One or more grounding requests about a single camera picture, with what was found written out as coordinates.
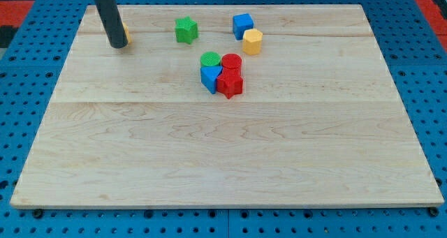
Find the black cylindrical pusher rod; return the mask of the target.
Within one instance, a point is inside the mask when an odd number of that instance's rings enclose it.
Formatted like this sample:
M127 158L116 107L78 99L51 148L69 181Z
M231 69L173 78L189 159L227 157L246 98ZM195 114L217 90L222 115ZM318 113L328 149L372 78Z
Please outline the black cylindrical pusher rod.
M115 49L126 47L129 41L116 0L94 0L94 3L111 47Z

